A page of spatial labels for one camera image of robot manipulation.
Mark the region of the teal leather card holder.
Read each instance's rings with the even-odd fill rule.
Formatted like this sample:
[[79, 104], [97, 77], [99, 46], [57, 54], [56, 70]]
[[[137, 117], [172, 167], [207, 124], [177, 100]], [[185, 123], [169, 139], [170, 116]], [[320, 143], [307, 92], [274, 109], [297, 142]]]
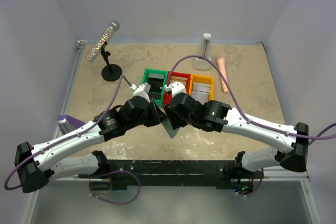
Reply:
[[166, 131], [166, 133], [168, 134], [168, 136], [170, 137], [170, 139], [175, 138], [175, 136], [177, 135], [179, 128], [173, 129], [173, 126], [171, 124], [171, 122], [166, 119], [162, 122], [162, 125]]

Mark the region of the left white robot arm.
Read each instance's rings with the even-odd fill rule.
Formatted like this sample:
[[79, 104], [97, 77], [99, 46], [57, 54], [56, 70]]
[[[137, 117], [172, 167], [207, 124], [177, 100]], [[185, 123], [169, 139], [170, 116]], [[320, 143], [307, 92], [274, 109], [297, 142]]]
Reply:
[[50, 181], [72, 175], [95, 175], [105, 177], [111, 171], [109, 162], [101, 151], [94, 151], [83, 157], [71, 155], [113, 138], [125, 135], [126, 131], [143, 125], [152, 127], [161, 124], [167, 116], [154, 101], [135, 96], [96, 116], [59, 138], [30, 145], [18, 145], [15, 156], [19, 188], [32, 193], [46, 186]]

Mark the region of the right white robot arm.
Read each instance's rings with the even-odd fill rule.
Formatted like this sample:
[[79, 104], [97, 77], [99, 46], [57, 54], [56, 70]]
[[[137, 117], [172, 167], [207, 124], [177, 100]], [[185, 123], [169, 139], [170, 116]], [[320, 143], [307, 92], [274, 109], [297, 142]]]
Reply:
[[295, 126], [268, 122], [256, 117], [243, 118], [236, 108], [211, 100], [204, 104], [185, 93], [175, 95], [164, 106], [164, 111], [174, 130], [187, 125], [205, 132], [230, 133], [267, 144], [255, 152], [239, 152], [232, 168], [235, 177], [245, 178], [260, 169], [274, 166], [291, 172], [307, 170], [308, 126]]

